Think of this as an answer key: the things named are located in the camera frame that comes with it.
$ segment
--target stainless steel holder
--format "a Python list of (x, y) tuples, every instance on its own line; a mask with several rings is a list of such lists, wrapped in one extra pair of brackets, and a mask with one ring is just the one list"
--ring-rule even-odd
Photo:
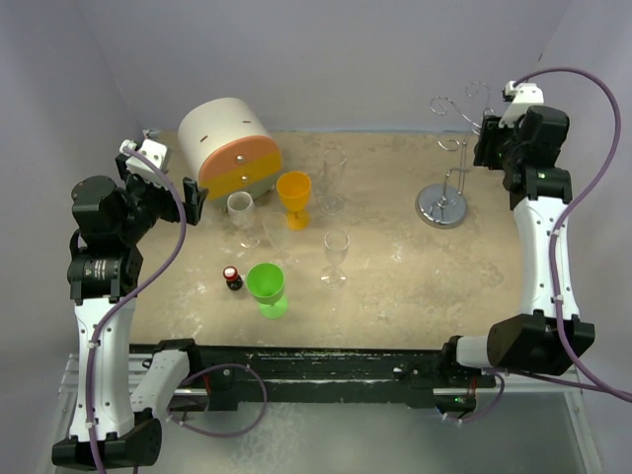
[[(490, 87), (481, 81), (471, 82), (465, 87), (465, 95), (470, 99), (475, 98), (480, 94), (481, 89), (485, 89), (487, 92), (485, 109), (483, 110), (484, 117), (486, 114), (494, 113), (494, 111), (489, 107), (492, 95)], [(449, 104), (465, 120), (467, 120), (470, 124), (470, 129), (460, 140), (448, 138), (445, 142), (443, 142), (442, 139), (439, 138), (436, 141), (438, 146), (445, 151), (455, 152), (460, 150), (460, 164), (457, 167), (450, 168), (447, 173), (445, 173), (445, 178), (442, 184), (434, 184), (423, 188), (415, 200), (415, 209), (417, 210), (417, 214), (420, 218), (425, 223), (439, 229), (451, 229), (452, 227), (456, 227), (465, 218), (467, 213), (467, 200), (463, 195), (463, 191), (465, 189), (465, 174), (471, 169), (471, 167), (466, 166), (467, 150), (472, 135), (478, 136), (481, 130), (481, 124), (468, 117), (456, 106), (454, 101), (448, 97), (434, 97), (431, 100), (430, 107), (431, 110), (438, 116), (444, 116), (448, 111), (445, 104)], [(454, 172), (458, 172), (457, 188), (448, 183), (452, 173)]]

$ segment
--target orange drawer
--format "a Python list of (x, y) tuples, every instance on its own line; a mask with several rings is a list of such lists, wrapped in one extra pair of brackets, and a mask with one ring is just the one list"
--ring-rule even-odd
[(262, 135), (246, 136), (216, 149), (199, 169), (199, 182), (206, 182), (250, 166), (278, 152), (277, 144)]

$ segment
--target green plastic cup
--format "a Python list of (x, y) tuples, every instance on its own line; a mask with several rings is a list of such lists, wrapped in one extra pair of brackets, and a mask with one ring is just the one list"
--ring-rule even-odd
[(259, 303), (259, 311), (268, 319), (280, 318), (287, 311), (285, 276), (275, 264), (258, 264), (246, 276), (248, 291)]

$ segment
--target table surface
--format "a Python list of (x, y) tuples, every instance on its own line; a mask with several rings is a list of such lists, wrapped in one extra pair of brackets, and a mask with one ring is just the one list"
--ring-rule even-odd
[[(227, 214), (207, 206), (201, 223), (188, 228), (176, 262), (139, 296), (133, 343), (193, 337), (205, 345), (437, 349), (450, 336), (484, 335), (492, 324), (516, 314), (520, 247), (501, 172), (472, 170), (465, 184), (465, 220), (439, 230), (424, 223), (414, 207), (423, 187), (442, 182), (447, 169), (458, 164), (458, 153), (441, 150), (436, 136), (273, 136), (287, 171), (317, 176), (326, 149), (341, 147), (348, 155), (341, 185), (345, 210), (330, 216), (312, 200), (310, 226), (291, 232), (291, 258), (281, 265), (286, 314), (268, 320), (245, 287), (236, 292), (226, 287), (226, 266), (245, 273), (274, 261), (275, 252), (267, 241), (242, 248)], [(177, 135), (165, 132), (160, 141), (173, 150), (169, 176), (180, 188), (191, 172)], [(256, 203), (260, 217), (281, 210), (276, 193)], [(341, 265), (348, 280), (339, 291), (320, 283), (328, 265), (323, 238), (331, 229), (343, 229), (351, 238)], [(161, 221), (144, 237), (141, 278), (164, 262), (178, 231)]]

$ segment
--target wine glass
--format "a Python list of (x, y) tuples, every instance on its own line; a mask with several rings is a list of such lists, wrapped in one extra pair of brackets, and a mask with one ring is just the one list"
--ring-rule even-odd
[(325, 235), (325, 256), (332, 265), (323, 270), (320, 280), (327, 289), (340, 289), (347, 282), (347, 275), (339, 265), (347, 256), (349, 243), (349, 235), (342, 230), (332, 230)]
[(264, 230), (281, 260), (287, 257), (289, 228), (287, 217), (282, 212), (270, 212), (264, 216)]
[(246, 249), (257, 247), (261, 243), (261, 239), (255, 233), (257, 213), (253, 197), (245, 191), (239, 191), (228, 197), (226, 206), (231, 222), (243, 231), (241, 246)]
[(290, 171), (276, 181), (276, 192), (281, 204), (287, 209), (287, 226), (291, 230), (303, 230), (309, 225), (309, 202), (312, 183), (305, 173)]
[(320, 205), (327, 214), (337, 214), (345, 208), (345, 201), (337, 194), (337, 189), (345, 175), (347, 154), (338, 148), (325, 152), (325, 164), (321, 184)]
[(275, 264), (258, 264), (246, 276), (246, 286), (268, 319), (280, 318), (287, 311), (285, 275)]

